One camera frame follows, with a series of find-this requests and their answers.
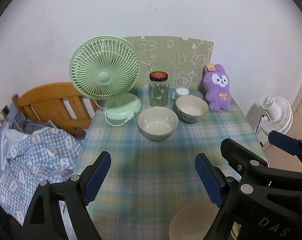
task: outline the white fan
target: white fan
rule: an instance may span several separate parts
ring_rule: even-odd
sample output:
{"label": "white fan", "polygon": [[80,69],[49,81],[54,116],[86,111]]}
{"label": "white fan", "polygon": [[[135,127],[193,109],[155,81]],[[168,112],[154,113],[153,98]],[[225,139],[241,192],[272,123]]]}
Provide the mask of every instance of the white fan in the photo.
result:
{"label": "white fan", "polygon": [[271,131],[286,134],[293,121],[293,113],[289,102],[282,97],[265,97],[261,102],[268,120],[263,122],[261,128],[265,135]]}

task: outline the ceramic bowl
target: ceramic bowl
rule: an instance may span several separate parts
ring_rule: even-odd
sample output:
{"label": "ceramic bowl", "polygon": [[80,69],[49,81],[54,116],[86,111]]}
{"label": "ceramic bowl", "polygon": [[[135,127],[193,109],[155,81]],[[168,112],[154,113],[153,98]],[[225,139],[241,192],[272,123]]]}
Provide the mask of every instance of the ceramic bowl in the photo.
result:
{"label": "ceramic bowl", "polygon": [[154,106],[144,110],[137,119],[142,133],[153,141],[163,141],[177,128],[179,119],[170,109]]}
{"label": "ceramic bowl", "polygon": [[208,104],[203,99],[191,95],[179,97],[176,106],[179,116],[189,123],[200,121],[209,111]]}
{"label": "ceramic bowl", "polygon": [[208,202],[190,204],[178,211],[169,225],[170,240],[202,240],[219,208]]}

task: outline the table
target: table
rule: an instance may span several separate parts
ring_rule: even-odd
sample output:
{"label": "table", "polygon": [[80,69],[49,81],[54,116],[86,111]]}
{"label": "table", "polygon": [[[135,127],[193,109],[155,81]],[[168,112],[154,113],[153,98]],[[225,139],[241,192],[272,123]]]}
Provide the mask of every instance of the table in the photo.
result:
{"label": "table", "polygon": [[[141,111],[150,107],[147,89],[131,93],[141,99]],[[197,90],[190,93],[203,98]],[[169,100],[168,108],[176,111],[173,100]],[[81,174],[102,151],[111,154],[109,173],[87,208],[103,240],[169,239],[169,223],[178,210],[194,202],[210,201],[195,171],[198,153],[205,153],[226,176],[240,179],[221,156],[220,144],[225,138],[266,160],[256,135],[233,99],[228,112],[209,111],[195,124],[179,120],[174,133],[162,142],[144,137],[136,119],[112,127],[102,111],[97,111],[74,173]],[[64,220],[69,238],[76,239],[67,213]]]}

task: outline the yellow bow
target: yellow bow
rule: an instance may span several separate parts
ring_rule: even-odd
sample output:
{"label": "yellow bow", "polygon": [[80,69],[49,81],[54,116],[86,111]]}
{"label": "yellow bow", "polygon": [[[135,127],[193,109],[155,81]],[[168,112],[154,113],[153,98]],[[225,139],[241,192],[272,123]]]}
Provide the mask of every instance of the yellow bow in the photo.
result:
{"label": "yellow bow", "polygon": [[228,96],[227,93],[220,93],[219,96],[221,96],[224,100],[227,101],[226,97]]}

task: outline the power cord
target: power cord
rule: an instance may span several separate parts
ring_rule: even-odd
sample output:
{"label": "power cord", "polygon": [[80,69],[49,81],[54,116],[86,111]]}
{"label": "power cord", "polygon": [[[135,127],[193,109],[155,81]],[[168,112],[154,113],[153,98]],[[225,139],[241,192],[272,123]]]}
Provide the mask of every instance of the power cord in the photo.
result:
{"label": "power cord", "polygon": [[258,131],[258,129],[259,129],[259,125],[260,125],[261,119],[262,119],[263,117],[264,117],[264,115],[261,115],[255,134],[257,133],[257,131]]}
{"label": "power cord", "polygon": [[94,100],[94,102],[95,102],[95,104],[96,104],[99,108],[104,109],[102,106],[100,106],[100,105],[97,103],[96,100]]}
{"label": "power cord", "polygon": [[125,119],[125,121],[123,122],[123,123],[121,123],[121,124],[111,124],[110,122],[109,122],[109,120],[108,120],[108,118],[107,118],[107,112],[108,112],[108,110],[106,109],[105,110],[105,120],[107,121],[107,123],[109,124],[109,125],[111,125],[111,126],[121,126],[121,125],[124,125],[125,123],[127,123],[128,121],[131,121],[131,120],[133,120],[134,118],[135,118],[135,115],[134,114],[130,114],[129,115],[129,117],[127,118],[127,119]]}

